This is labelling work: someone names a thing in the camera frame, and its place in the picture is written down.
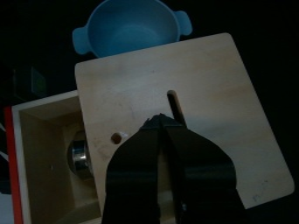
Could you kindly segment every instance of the wooden box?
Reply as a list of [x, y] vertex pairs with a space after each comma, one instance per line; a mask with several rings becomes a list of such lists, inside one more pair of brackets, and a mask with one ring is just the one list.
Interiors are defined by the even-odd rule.
[[[76, 81], [79, 92], [12, 109], [13, 128], [8, 132], [15, 136], [16, 153], [11, 158], [16, 155], [13, 182], [17, 185], [19, 181], [21, 199], [21, 204], [17, 199], [13, 204], [16, 219], [23, 212], [23, 223], [99, 223], [109, 159], [147, 118], [159, 113], [172, 116], [169, 90], [177, 95], [187, 127], [232, 159], [244, 207], [294, 192], [294, 179], [227, 33], [81, 62]], [[73, 134], [83, 129], [95, 175], [89, 182], [73, 176], [65, 157]], [[111, 141], [115, 133], [121, 136], [120, 144]], [[160, 155], [163, 224], [173, 223], [165, 167]]]
[[75, 133], [84, 130], [77, 91], [12, 112], [23, 223], [99, 223], [95, 180], [83, 181], [67, 162]]

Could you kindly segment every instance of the wooden board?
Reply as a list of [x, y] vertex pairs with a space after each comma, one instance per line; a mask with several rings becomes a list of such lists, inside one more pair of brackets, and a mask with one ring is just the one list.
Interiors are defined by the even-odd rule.
[[167, 92], [177, 94], [188, 128], [232, 158], [245, 208], [295, 189], [239, 51], [227, 33], [128, 52], [76, 65], [83, 119], [100, 207], [108, 161], [147, 118], [172, 116]]

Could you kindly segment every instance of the dark background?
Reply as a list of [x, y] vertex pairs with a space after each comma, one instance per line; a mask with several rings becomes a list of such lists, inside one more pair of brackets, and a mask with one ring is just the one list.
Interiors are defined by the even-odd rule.
[[[96, 0], [3, 0], [0, 81], [16, 67], [33, 66], [48, 95], [76, 89], [75, 64], [95, 59], [75, 53], [71, 32], [85, 25]], [[228, 32], [235, 40], [275, 138], [298, 184], [299, 7], [296, 1], [163, 0], [188, 13], [195, 39]], [[252, 223], [299, 223], [298, 191], [247, 210]]]

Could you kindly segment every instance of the blue pot handle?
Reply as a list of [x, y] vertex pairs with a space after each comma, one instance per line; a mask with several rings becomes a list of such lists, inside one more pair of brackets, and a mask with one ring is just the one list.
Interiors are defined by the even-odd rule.
[[72, 44], [77, 54], [85, 54], [91, 51], [87, 26], [72, 31]]
[[192, 33], [192, 22], [189, 20], [189, 17], [187, 13], [183, 10], [177, 10], [173, 12], [173, 15], [176, 16], [179, 26], [180, 26], [180, 35], [189, 35]]

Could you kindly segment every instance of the blue pot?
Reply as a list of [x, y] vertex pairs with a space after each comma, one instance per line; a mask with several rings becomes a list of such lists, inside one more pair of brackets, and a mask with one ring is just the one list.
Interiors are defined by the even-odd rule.
[[184, 11], [172, 11], [159, 0], [107, 0], [88, 23], [72, 32], [77, 54], [99, 58], [177, 42], [192, 33]]

